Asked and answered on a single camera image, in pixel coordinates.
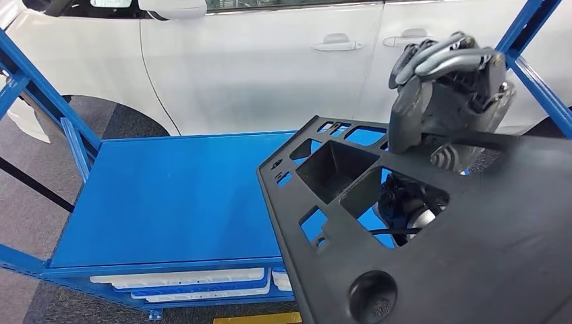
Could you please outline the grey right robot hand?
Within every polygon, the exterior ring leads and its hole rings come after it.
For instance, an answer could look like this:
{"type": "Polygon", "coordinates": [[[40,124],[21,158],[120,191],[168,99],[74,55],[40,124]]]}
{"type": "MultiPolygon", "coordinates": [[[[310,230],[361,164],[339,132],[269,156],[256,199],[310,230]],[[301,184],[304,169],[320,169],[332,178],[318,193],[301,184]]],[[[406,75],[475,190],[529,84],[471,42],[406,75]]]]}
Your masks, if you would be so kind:
{"type": "Polygon", "coordinates": [[[505,55],[461,31],[407,44],[388,86],[398,93],[389,122],[392,153],[422,146],[426,128],[494,132],[516,95],[505,55]]]}

